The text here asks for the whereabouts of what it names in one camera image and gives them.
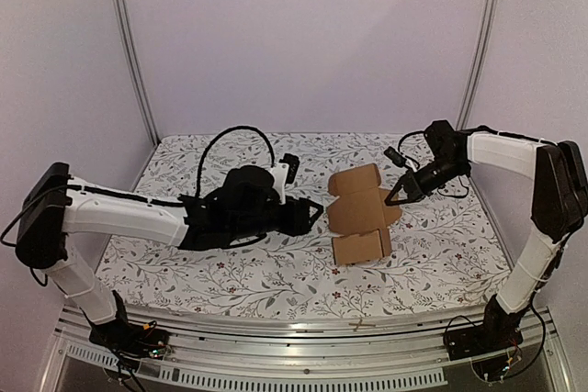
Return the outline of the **brown cardboard box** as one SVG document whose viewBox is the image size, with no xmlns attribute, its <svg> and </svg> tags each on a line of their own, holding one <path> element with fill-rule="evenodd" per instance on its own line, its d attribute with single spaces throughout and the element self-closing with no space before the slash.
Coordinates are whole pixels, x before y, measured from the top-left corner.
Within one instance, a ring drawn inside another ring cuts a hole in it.
<svg viewBox="0 0 588 392">
<path fill-rule="evenodd" d="M 328 192 L 335 198 L 326 209 L 334 263 L 347 266 L 391 256 L 390 226 L 401 218 L 399 207 L 389 207 L 390 192 L 381 187 L 374 163 L 331 175 Z"/>
</svg>

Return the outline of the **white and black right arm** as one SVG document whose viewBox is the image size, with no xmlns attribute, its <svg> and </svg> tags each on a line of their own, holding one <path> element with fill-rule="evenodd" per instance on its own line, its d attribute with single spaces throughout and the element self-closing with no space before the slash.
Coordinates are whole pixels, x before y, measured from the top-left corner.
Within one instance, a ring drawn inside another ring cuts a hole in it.
<svg viewBox="0 0 588 392">
<path fill-rule="evenodd" d="M 452 360 L 515 347 L 522 341 L 523 316 L 533 310 L 540 289 L 559 267 L 571 236 L 587 217 L 587 175 L 578 144 L 554 142 L 478 126 L 454 129 L 436 120 L 421 130 L 433 158 L 420 165 L 389 147 L 385 155 L 404 174 L 385 198 L 389 207 L 431 196 L 449 181 L 486 165 L 524 176 L 532 183 L 530 230 L 511 273 L 485 306 L 481 324 L 446 330 L 443 343 Z"/>
</svg>

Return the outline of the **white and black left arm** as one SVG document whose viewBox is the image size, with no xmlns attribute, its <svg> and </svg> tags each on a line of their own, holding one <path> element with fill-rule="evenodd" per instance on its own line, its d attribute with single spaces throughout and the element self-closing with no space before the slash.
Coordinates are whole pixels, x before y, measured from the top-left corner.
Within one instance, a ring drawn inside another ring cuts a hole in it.
<svg viewBox="0 0 588 392">
<path fill-rule="evenodd" d="M 283 162 L 268 170 L 248 165 L 229 171 L 222 186 L 206 196 L 157 199 L 88 183 L 72 176 L 68 164 L 56 162 L 7 225 L 17 230 L 9 245 L 22 264 L 41 271 L 82 310 L 90 342 L 119 358 L 161 359 L 168 332 L 154 321 L 129 322 L 121 296 L 99 281 L 70 237 L 102 233 L 204 252 L 252 245 L 274 231 L 302 236 L 324 208 L 286 194 L 294 173 Z"/>
</svg>

